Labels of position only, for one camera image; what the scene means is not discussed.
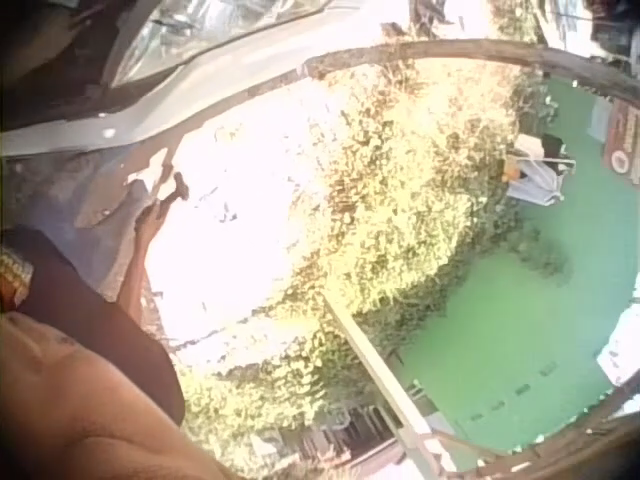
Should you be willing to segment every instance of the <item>car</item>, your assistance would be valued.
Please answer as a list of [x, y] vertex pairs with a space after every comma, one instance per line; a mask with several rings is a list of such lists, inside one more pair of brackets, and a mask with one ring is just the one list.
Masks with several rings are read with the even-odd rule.
[[[139, 143], [311, 56], [361, 46], [390, 5], [50, 0], [22, 25], [29, 38], [16, 33], [2, 55], [2, 155]], [[397, 5], [408, 12], [408, 2]]]

